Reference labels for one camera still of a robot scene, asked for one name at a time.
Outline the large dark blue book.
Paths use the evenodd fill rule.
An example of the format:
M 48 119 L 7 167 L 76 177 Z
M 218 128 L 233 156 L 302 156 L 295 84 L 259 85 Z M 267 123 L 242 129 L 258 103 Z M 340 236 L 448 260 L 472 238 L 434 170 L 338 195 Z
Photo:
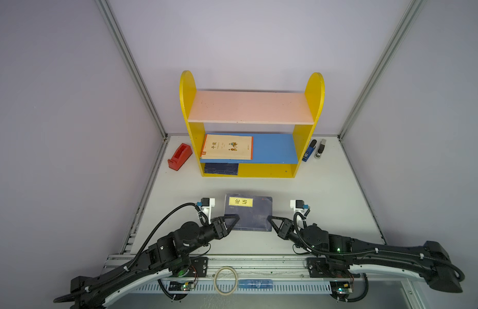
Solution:
M 267 220 L 272 216 L 273 199 L 269 196 L 228 193 L 225 197 L 225 214 L 237 214 L 240 219 L 234 230 L 271 232 Z

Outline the small dark blue poetry book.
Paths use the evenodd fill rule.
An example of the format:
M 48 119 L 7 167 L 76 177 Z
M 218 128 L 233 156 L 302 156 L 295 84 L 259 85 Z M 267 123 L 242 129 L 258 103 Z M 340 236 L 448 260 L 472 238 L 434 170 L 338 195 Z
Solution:
M 204 173 L 212 175 L 237 176 L 239 164 L 205 163 Z

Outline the red-edged beige reading book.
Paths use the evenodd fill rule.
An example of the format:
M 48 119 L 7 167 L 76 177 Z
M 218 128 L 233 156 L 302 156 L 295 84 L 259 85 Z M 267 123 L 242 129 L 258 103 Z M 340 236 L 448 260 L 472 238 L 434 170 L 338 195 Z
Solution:
M 253 136 L 206 134 L 200 158 L 204 160 L 252 160 Z

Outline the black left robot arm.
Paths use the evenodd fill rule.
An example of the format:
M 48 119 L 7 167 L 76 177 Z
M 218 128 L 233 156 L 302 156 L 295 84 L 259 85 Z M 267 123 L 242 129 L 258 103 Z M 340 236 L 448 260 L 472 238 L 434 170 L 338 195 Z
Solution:
M 99 277 L 83 278 L 75 288 L 72 308 L 107 308 L 128 293 L 152 281 L 168 278 L 191 266 L 190 254 L 216 239 L 227 237 L 240 221 L 237 214 L 213 218 L 200 226 L 184 223 L 160 238 L 140 257 Z

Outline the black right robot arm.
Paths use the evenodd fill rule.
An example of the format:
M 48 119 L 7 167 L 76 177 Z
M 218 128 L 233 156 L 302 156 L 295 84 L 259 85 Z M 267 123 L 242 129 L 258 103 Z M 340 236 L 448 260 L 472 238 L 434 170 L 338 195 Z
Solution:
M 465 280 L 463 271 L 455 266 L 444 247 L 434 241 L 422 246 L 396 247 L 364 242 L 348 236 L 330 234 L 316 224 L 300 228 L 295 219 L 268 216 L 277 236 L 293 242 L 317 260 L 323 261 L 323 273 L 329 277 L 354 274 L 355 267 L 367 269 L 373 265 L 384 271 L 400 270 L 424 279 L 433 290 L 461 293 L 460 283 Z

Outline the blue label strip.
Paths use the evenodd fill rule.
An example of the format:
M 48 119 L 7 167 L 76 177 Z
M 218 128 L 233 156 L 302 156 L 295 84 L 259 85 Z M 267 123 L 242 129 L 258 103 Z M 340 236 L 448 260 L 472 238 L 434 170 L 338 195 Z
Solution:
M 238 281 L 238 288 L 244 290 L 271 290 L 274 288 L 274 283 L 271 279 L 240 279 Z

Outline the masking tape roll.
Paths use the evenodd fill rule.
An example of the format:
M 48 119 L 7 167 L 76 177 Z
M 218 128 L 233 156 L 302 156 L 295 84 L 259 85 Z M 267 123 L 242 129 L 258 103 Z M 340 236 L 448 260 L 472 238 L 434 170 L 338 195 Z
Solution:
M 230 266 L 220 267 L 214 274 L 213 287 L 221 296 L 230 296 L 236 292 L 239 284 L 237 271 Z

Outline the blue stapler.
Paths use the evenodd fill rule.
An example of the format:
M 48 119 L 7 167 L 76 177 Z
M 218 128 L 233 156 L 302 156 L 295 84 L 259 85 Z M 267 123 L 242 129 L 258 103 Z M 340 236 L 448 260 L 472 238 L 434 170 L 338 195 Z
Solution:
M 317 144 L 317 140 L 316 139 L 313 139 L 310 144 L 308 145 L 308 148 L 307 150 L 304 152 L 304 155 L 303 155 L 303 158 L 302 158 L 302 161 L 303 162 L 306 162 L 312 155 L 312 153 L 314 152 L 314 150 L 316 149 L 316 144 Z

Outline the grey black stapler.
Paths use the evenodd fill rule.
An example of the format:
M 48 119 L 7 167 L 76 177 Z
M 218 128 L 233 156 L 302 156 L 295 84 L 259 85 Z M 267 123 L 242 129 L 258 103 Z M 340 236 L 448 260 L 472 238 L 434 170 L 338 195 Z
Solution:
M 321 158 L 321 155 L 324 152 L 325 146 L 326 146 L 326 139 L 321 139 L 320 144 L 318 145 L 318 148 L 315 153 L 315 158 L 317 159 Z

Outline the red tape dispenser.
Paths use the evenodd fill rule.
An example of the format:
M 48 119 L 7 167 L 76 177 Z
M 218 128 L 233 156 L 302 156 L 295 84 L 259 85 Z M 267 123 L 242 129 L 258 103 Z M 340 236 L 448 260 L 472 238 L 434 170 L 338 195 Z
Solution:
M 167 160 L 168 166 L 174 171 L 178 171 L 192 155 L 192 147 L 188 144 L 180 144 L 173 156 Z

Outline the yellow blue pink bookshelf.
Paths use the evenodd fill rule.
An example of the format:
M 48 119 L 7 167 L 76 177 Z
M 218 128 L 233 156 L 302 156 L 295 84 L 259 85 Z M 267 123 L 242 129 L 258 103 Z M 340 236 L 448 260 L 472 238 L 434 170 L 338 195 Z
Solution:
M 325 101 L 325 81 L 313 73 L 303 93 L 198 90 L 193 74 L 182 72 L 180 106 L 203 177 L 209 164 L 236 164 L 237 178 L 295 178 L 310 146 Z M 237 125 L 252 136 L 248 160 L 215 160 L 202 156 L 209 140 L 206 124 Z

